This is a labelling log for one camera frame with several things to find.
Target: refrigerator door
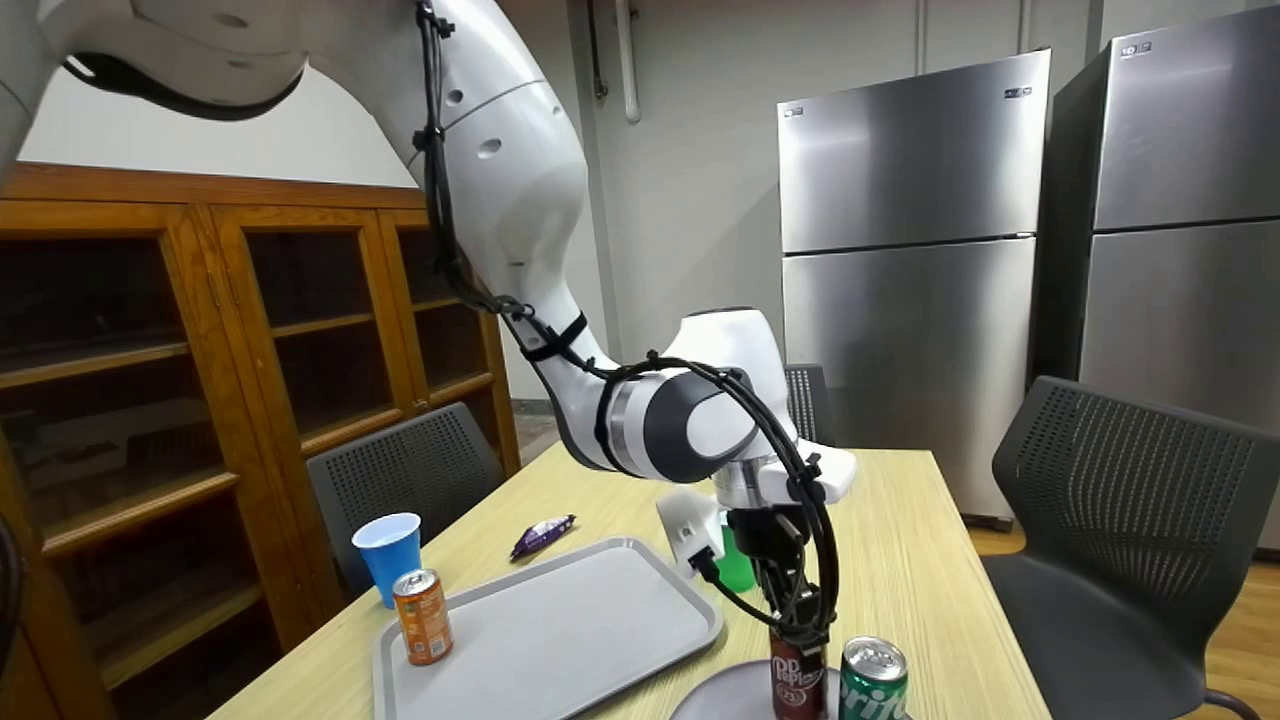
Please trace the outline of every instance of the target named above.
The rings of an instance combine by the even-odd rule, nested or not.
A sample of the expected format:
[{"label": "refrigerator door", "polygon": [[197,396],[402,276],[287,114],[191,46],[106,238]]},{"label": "refrigerator door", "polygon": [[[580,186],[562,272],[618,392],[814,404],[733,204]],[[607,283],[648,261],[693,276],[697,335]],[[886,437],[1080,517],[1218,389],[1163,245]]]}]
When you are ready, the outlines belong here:
[{"label": "refrigerator door", "polygon": [[992,451],[1028,370],[1031,241],[790,255],[790,355],[847,450],[934,450],[960,513],[1008,520]]},{"label": "refrigerator door", "polygon": [[1038,233],[1048,52],[775,114],[783,253]]},{"label": "refrigerator door", "polygon": [[1095,238],[1084,316],[1084,384],[1280,437],[1280,222]]},{"label": "refrigerator door", "polygon": [[1280,215],[1280,8],[1112,39],[1095,230]]}]

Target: wooden cabinet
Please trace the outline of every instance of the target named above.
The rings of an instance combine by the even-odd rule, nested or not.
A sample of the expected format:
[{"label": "wooden cabinet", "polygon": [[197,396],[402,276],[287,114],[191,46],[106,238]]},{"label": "wooden cabinet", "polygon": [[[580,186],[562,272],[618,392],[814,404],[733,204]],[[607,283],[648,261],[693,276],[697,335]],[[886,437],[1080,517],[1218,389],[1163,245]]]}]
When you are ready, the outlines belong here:
[{"label": "wooden cabinet", "polygon": [[341,610],[303,462],[449,402],[516,473],[495,326],[418,194],[21,167],[0,513],[32,585],[0,708],[214,708]]},{"label": "wooden cabinet", "polygon": [[16,638],[10,659],[0,665],[0,716],[21,716],[21,720],[59,716],[26,638]]}]

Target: cable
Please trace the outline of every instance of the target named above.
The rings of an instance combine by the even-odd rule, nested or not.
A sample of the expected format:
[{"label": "cable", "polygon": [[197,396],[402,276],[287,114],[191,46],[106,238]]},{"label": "cable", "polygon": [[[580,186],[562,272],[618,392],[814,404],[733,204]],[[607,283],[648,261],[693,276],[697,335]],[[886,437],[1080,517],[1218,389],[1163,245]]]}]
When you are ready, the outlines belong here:
[{"label": "cable", "polygon": [[[434,230],[443,245],[443,272],[449,272],[449,290],[484,309],[506,316],[507,326],[528,326],[544,345],[555,345],[562,333],[547,327],[532,304],[516,299],[516,298],[494,298],[489,290],[478,283],[469,255],[462,253],[458,241],[458,215],[452,215],[452,187],[449,187],[449,162],[443,162],[443,124],[440,124],[440,87],[443,87],[443,66],[440,66],[440,36],[452,36],[452,25],[434,8],[434,0],[418,0],[418,30],[425,39],[425,109],[429,122],[425,127],[411,138],[418,151],[425,158],[425,195],[429,195],[429,211],[434,211]],[[741,371],[720,371],[713,365],[697,365],[697,362],[682,362],[682,355],[661,355],[648,353],[641,365],[626,365],[626,370],[598,370],[598,362],[575,355],[572,345],[565,345],[555,353],[562,362],[570,362],[572,370],[620,384],[620,381],[636,381],[644,371],[657,370],[686,370],[697,371],[701,381],[707,381],[713,389],[720,389],[725,396],[733,396],[758,424],[758,431],[764,431],[770,450],[775,451],[775,462],[790,473],[790,491],[799,500],[809,529],[814,529],[814,544],[821,555],[821,585],[815,585],[815,616],[814,627],[799,631],[824,631],[836,620],[836,596],[840,596],[840,560],[836,560],[836,533],[832,533],[832,517],[824,505],[824,491],[815,486],[815,466],[799,462],[798,446],[783,437],[783,429],[775,424],[775,416],[770,414],[770,404],[741,381]],[[729,591],[720,585],[720,577],[713,571],[713,585],[750,616],[758,616],[770,627],[780,627],[780,620],[764,616],[759,610],[746,603],[737,591]]]},{"label": "cable", "polygon": [[770,627],[780,627],[780,620],[774,620],[774,616],[759,612],[758,603],[741,602],[741,596],[720,582],[720,569],[718,569],[718,560],[713,560],[713,550],[693,554],[687,563],[693,563],[725,602],[733,602],[741,612],[758,616],[758,620],[770,623]]}]

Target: chair backrest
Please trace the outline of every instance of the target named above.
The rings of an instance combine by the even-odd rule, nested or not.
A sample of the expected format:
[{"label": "chair backrest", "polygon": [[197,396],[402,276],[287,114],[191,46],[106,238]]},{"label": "chair backrest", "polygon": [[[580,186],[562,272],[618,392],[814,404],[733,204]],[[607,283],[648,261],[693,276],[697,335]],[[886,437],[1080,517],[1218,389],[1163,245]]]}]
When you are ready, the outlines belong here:
[{"label": "chair backrest", "polygon": [[790,365],[790,414],[806,442],[832,446],[832,396],[821,365]]},{"label": "chair backrest", "polygon": [[1231,610],[1280,482],[1280,442],[1039,377],[998,486],[1056,560],[1157,616],[1188,653]]},{"label": "chair backrest", "polygon": [[352,591],[369,587],[352,533],[384,513],[418,513],[429,544],[495,482],[501,462],[465,404],[449,404],[308,462],[332,560]]}]

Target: floor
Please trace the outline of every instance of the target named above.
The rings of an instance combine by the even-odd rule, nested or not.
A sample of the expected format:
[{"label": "floor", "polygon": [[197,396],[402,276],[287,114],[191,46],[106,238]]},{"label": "floor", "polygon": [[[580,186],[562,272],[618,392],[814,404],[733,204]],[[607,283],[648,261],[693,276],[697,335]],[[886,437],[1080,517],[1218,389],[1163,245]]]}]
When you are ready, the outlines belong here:
[{"label": "floor", "polygon": [[[544,414],[516,414],[516,442],[522,462],[528,466],[562,442],[555,422]],[[967,535],[983,555],[1015,554],[1025,544],[1015,529],[971,529]],[[1209,645],[1209,686],[1244,698],[1263,720],[1280,720],[1280,563],[1253,563],[1238,610]]]}]

